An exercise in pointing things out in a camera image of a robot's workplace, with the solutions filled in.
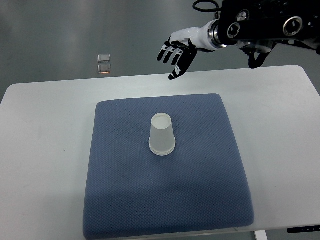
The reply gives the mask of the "black white robotic hand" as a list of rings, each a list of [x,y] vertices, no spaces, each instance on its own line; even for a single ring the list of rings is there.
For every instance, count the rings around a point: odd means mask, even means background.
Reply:
[[[203,27],[191,27],[176,31],[164,42],[157,60],[164,64],[171,61],[173,71],[168,76],[174,80],[184,75],[198,52],[212,53],[219,48],[215,40],[218,20],[212,20]]]

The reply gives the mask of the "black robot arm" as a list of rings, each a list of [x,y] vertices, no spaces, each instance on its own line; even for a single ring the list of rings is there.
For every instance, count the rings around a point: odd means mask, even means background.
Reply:
[[[320,52],[318,0],[224,0],[212,12],[220,13],[218,41],[238,45],[251,69],[261,67],[278,44]]]

